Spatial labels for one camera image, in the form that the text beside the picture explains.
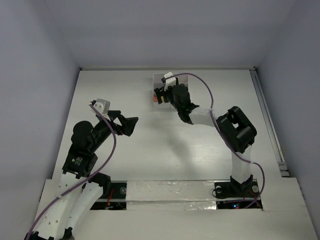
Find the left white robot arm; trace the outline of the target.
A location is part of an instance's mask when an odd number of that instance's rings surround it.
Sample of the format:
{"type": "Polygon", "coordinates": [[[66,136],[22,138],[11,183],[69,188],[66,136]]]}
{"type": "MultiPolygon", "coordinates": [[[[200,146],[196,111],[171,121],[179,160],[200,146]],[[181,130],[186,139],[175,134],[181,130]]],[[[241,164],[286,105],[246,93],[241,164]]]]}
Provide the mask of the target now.
{"type": "Polygon", "coordinates": [[[73,240],[94,203],[112,196],[110,176],[93,171],[98,160],[95,152],[109,136],[131,136],[139,119],[126,118],[119,110],[94,113],[99,120],[96,125],[84,120],[73,127],[55,199],[38,215],[25,239],[73,240]]]}

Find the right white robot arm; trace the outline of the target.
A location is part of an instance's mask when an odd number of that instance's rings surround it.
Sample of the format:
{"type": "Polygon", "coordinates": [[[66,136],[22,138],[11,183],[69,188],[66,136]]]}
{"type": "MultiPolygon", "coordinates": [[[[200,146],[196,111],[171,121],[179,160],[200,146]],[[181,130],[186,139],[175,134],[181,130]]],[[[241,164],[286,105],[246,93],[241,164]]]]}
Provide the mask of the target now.
{"type": "Polygon", "coordinates": [[[162,77],[162,86],[155,88],[157,103],[169,103],[179,118],[186,124],[203,125],[216,129],[226,146],[231,151],[232,172],[230,190],[235,196],[242,196],[253,182],[250,165],[253,163],[245,156],[250,156],[255,142],[257,130],[244,112],[233,106],[224,115],[216,118],[214,113],[214,97],[208,84],[201,80],[210,95],[210,107],[203,108],[191,101],[188,87],[179,82],[181,74],[162,77]]]}

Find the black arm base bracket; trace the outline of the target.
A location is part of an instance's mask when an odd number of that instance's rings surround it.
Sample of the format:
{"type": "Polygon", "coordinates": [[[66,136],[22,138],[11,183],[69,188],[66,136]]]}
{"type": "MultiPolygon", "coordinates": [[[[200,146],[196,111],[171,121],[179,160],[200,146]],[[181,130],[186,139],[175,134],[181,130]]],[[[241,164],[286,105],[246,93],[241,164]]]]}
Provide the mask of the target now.
{"type": "Polygon", "coordinates": [[[237,192],[231,182],[229,181],[218,181],[214,183],[214,189],[212,195],[217,199],[228,199],[228,198],[240,198],[242,195],[237,192]]]}

